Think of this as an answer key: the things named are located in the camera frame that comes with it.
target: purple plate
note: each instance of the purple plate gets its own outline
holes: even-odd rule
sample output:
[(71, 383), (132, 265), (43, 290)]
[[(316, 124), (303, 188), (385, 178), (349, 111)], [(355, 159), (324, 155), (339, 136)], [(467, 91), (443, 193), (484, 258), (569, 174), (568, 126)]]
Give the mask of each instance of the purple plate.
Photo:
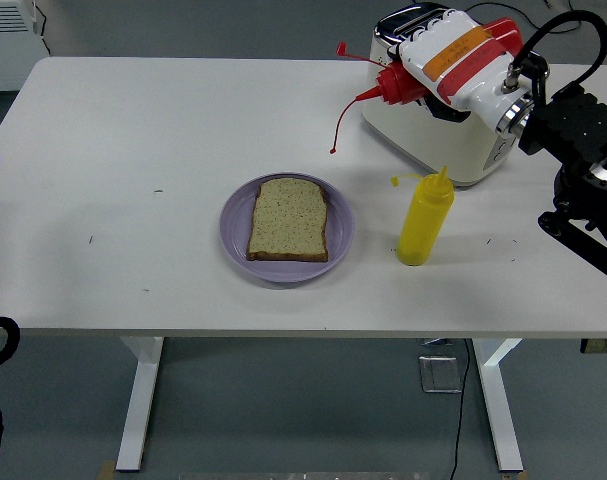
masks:
[[(327, 192), (327, 262), (246, 260), (259, 186), (268, 180), (283, 177), (309, 180)], [(354, 215), (343, 195), (329, 183), (300, 173), (275, 173), (255, 178), (234, 192), (223, 207), (219, 226), (225, 250), (243, 270), (271, 282), (302, 282), (327, 272), (345, 256), (354, 236)]]

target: floor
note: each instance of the floor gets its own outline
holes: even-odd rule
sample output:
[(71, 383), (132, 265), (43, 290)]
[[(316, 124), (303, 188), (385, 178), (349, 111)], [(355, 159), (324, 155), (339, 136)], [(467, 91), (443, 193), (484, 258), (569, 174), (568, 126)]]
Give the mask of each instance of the floor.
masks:
[[(341, 40), (368, 55), (373, 23), (407, 3), (38, 5), (47, 15), (45, 40), (53, 56), (330, 59)], [(582, 3), (574, 7), (607, 20), (607, 1)], [(450, 5), (462, 9), (473, 2)], [(568, 4), (518, 5), (540, 25)], [(504, 7), (479, 6), (471, 13), (481, 22), (512, 16), (526, 38), (534, 31)], [(551, 62), (591, 63), (594, 37), (584, 25), (546, 37), (538, 50)], [(0, 123), (14, 97), (0, 94)], [(35, 112), (35, 121), (45, 115)], [(425, 347), (415, 339), (167, 339), (142, 469), (114, 478), (388, 471), (447, 479), (461, 395), (423, 392), (418, 357), (432, 354), (456, 357), (463, 373), (463, 340)], [(118, 454), (135, 365), (117, 338), (24, 336), (0, 368), (0, 480), (97, 478), (103, 463)], [(607, 478), (607, 355), (581, 354), (578, 340), (526, 340), (502, 370), (529, 479)], [(458, 460), (455, 478), (501, 478), (474, 361)]]

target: mustard bottle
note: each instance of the mustard bottle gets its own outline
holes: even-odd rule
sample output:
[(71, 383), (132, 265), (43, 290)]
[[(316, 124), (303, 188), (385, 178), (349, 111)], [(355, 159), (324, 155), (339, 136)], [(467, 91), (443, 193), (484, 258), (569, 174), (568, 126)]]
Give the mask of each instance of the mustard bottle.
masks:
[(454, 185), (447, 178), (447, 167), (418, 183), (396, 247), (402, 263), (422, 265), (427, 261), (453, 202)]

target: white table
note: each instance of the white table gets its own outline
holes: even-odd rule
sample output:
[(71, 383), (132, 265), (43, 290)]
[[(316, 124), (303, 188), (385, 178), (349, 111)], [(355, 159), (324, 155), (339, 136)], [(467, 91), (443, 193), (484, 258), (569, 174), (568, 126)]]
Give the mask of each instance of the white table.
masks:
[[(554, 66), (550, 91), (584, 69)], [(0, 127), (0, 315), (25, 332), (127, 337), (139, 367), (118, 469), (139, 468), (165, 336), (477, 339), (503, 470), (521, 459), (500, 358), (523, 337), (607, 338), (607, 277), (537, 224), (559, 168), (545, 152), (514, 151), (458, 192), (429, 262), (398, 262), (414, 183), (390, 177), (414, 167), (358, 108), (328, 153), (366, 70), (50, 58), (28, 78)], [(607, 103), (607, 67), (585, 85)], [(295, 286), (241, 272), (218, 233), (236, 188), (282, 171), (328, 181), (356, 219), (345, 259)]]

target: table leg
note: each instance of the table leg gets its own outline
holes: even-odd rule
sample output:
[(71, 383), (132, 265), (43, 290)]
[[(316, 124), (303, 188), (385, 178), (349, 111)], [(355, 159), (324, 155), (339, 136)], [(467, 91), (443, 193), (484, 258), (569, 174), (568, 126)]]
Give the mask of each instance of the table leg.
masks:
[(141, 468), (163, 337), (121, 337), (121, 340), (132, 350), (139, 363), (136, 367), (116, 470), (138, 471)]
[(504, 472), (523, 470), (521, 453), (499, 367), (501, 359), (520, 341), (520, 338), (473, 339), (485, 406), (494, 438), (496, 458), (499, 470)]

